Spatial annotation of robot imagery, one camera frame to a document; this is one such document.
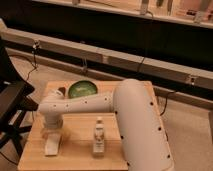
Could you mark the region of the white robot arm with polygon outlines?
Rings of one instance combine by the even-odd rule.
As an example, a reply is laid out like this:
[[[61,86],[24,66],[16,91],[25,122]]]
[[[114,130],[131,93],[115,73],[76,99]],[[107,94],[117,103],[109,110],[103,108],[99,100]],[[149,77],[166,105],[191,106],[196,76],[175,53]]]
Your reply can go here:
[[[114,112],[128,171],[175,171],[164,126],[142,81],[126,79],[112,92],[73,99],[52,90],[38,110],[49,129],[62,127],[62,114]]]

